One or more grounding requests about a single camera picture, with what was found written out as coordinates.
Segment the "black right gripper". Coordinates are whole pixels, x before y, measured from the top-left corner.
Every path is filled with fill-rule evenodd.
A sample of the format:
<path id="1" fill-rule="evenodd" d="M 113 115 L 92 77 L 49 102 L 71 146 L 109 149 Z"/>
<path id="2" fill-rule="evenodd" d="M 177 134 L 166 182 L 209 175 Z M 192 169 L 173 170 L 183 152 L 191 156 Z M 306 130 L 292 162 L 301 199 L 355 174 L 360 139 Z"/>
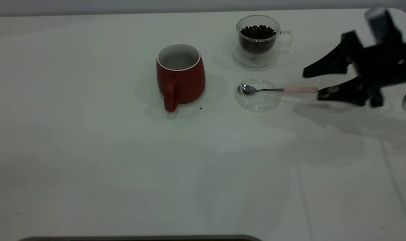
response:
<path id="1" fill-rule="evenodd" d="M 340 43 L 320 60 L 305 67 L 304 78 L 346 74 L 354 65 L 357 77 L 318 90 L 317 100 L 378 108 L 384 105 L 381 88 L 406 82 L 406 42 L 363 47 L 355 31 L 341 35 Z"/>

